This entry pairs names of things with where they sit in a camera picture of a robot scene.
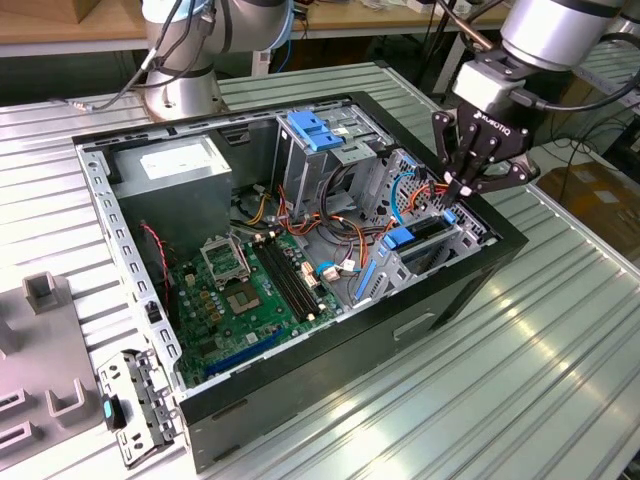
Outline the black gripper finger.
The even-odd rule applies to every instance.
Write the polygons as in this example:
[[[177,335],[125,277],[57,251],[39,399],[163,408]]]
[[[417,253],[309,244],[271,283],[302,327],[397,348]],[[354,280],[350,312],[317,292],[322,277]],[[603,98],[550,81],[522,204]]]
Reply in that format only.
[[[540,170],[526,154],[530,144],[528,136],[506,140],[497,135],[461,144],[463,167],[457,174],[457,195],[504,190],[537,178]]]
[[[443,200],[469,197],[478,168],[473,148],[479,140],[480,125],[467,118],[459,120],[456,110],[444,110],[432,115],[432,126],[437,156],[448,185]]]

